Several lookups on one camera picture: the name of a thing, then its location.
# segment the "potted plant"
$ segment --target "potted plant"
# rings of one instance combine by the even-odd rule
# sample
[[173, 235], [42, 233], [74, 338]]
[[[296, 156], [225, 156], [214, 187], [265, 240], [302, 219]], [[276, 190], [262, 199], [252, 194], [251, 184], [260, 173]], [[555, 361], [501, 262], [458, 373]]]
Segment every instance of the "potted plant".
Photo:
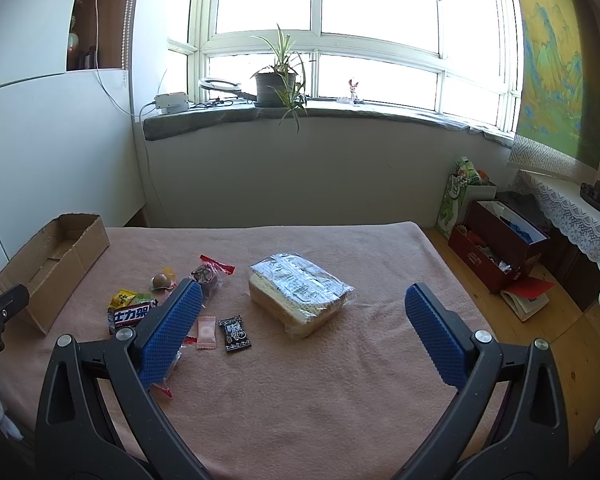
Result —
[[286, 108], [282, 116], [285, 119], [291, 115], [296, 120], [296, 127], [300, 130], [298, 111], [306, 114], [306, 72], [304, 63], [298, 52], [293, 52], [294, 45], [291, 36], [285, 34], [278, 26], [278, 42], [271, 43], [267, 38], [254, 36], [265, 41], [272, 50], [275, 60], [272, 65], [258, 70], [253, 77], [256, 79], [258, 100], [257, 107]]

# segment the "landscape painting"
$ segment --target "landscape painting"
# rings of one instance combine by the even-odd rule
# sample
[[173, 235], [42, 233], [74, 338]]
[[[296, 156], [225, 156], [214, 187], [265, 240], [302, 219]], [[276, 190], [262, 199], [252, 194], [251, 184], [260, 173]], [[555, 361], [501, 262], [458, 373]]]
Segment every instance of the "landscape painting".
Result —
[[524, 81], [517, 134], [597, 169], [600, 32], [584, 0], [520, 0]]

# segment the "red box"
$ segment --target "red box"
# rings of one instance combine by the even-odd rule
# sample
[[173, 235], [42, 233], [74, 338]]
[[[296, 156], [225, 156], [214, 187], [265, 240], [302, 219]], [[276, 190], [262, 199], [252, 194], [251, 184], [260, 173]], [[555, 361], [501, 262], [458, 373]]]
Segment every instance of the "red box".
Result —
[[[525, 241], [489, 208], [498, 210], [503, 218], [528, 233], [532, 239], [531, 243]], [[502, 290], [519, 276], [528, 275], [549, 243], [549, 239], [529, 222], [504, 204], [496, 201], [473, 202], [464, 224], [511, 266], [510, 271], [503, 272], [457, 227], [453, 229], [449, 238], [449, 247], [471, 267], [476, 276], [493, 294]]]
[[492, 294], [496, 294], [509, 285], [517, 274], [515, 270], [510, 270], [506, 273], [502, 272], [500, 268], [488, 259], [486, 254], [484, 254], [478, 246], [472, 244], [457, 227], [454, 227], [451, 231], [449, 247], [451, 247], [454, 252], [460, 256], [462, 261], [471, 268]]

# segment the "pink blanket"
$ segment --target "pink blanket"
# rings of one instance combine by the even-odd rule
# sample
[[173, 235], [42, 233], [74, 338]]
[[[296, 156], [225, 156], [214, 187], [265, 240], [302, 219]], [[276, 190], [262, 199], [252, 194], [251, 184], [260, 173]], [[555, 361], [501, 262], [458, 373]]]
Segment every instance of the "pink blanket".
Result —
[[[58, 336], [106, 338], [119, 288], [146, 291], [163, 266], [179, 277], [200, 254], [237, 267], [204, 314], [242, 316], [252, 348], [227, 354], [187, 348], [169, 379], [173, 399], [154, 397], [218, 479], [387, 480], [417, 449], [455, 389], [440, 380], [404, 313], [404, 291], [425, 282], [472, 330], [488, 329], [417, 225], [108, 229], [111, 247], [68, 301], [46, 338], [10, 322], [0, 354], [0, 391], [33, 427], [48, 358]], [[317, 332], [291, 340], [252, 303], [249, 265], [295, 252], [354, 286], [353, 300]], [[111, 400], [109, 389], [106, 398]], [[120, 436], [139, 453], [120, 408]], [[477, 431], [482, 437], [484, 428]]]

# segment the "bookshelf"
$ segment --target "bookshelf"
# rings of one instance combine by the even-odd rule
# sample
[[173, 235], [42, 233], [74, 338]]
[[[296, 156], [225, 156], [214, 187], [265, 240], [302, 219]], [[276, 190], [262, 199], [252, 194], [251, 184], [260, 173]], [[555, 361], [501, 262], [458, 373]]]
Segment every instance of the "bookshelf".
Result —
[[[122, 68], [125, 6], [126, 0], [98, 0], [99, 68]], [[93, 56], [89, 60], [88, 53], [96, 45], [95, 0], [75, 0], [73, 15], [75, 16], [73, 32], [78, 35], [78, 51], [76, 55], [68, 57], [67, 70], [94, 68]]]

